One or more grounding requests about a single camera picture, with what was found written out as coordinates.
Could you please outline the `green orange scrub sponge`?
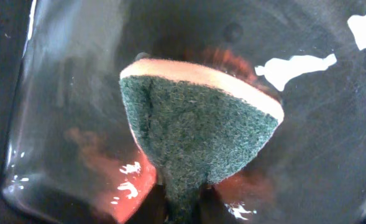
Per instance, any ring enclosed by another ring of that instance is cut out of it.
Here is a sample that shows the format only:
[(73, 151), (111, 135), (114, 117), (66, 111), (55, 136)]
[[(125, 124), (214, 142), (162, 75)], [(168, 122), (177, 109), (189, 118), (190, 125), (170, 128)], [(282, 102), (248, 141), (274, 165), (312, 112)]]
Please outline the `green orange scrub sponge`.
[(191, 223), (205, 187), (236, 175), (284, 119), (241, 58), (143, 58), (121, 71), (130, 131), (165, 188), (170, 223)]

